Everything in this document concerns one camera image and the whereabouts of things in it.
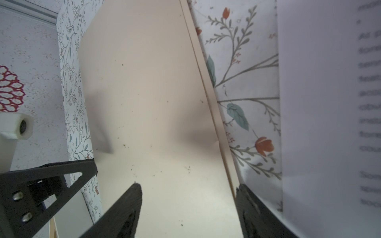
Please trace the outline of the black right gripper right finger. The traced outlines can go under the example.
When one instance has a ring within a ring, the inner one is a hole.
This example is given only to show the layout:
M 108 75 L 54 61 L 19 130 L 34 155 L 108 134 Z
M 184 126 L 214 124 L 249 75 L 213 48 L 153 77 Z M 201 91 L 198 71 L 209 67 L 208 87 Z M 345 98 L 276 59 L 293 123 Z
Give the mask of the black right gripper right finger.
M 244 238 L 297 237 L 245 184 L 237 188 L 235 204 Z

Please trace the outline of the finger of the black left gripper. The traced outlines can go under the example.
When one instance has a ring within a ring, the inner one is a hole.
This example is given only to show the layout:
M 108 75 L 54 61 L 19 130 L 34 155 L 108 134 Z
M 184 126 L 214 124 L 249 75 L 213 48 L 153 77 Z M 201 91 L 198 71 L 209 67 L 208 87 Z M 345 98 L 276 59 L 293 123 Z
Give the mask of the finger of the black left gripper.
M 1 237 L 31 238 L 95 175 L 93 159 L 1 174 Z

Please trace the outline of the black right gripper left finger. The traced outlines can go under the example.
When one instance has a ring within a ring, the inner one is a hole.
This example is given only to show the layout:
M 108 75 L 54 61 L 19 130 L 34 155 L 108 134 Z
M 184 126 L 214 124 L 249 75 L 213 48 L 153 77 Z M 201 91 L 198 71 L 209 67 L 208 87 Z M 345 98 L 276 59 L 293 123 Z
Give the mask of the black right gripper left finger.
M 134 238 L 138 227 L 141 206 L 141 185 L 133 183 L 82 237 Z

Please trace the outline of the beige manila folder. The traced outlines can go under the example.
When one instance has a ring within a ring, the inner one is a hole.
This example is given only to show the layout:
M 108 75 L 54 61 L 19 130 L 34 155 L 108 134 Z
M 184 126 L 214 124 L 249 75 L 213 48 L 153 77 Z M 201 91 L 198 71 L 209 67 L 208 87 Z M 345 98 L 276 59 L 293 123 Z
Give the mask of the beige manila folder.
M 139 238 L 242 237 L 188 3 L 105 1 L 78 57 L 103 211 L 138 183 Z

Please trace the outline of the white printed text sheet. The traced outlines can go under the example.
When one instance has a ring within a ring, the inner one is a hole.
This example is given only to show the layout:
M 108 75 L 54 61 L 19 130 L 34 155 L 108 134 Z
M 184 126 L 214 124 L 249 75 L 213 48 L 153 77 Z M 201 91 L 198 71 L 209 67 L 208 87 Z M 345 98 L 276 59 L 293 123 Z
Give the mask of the white printed text sheet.
M 284 219 L 306 238 L 378 238 L 381 3 L 277 11 Z

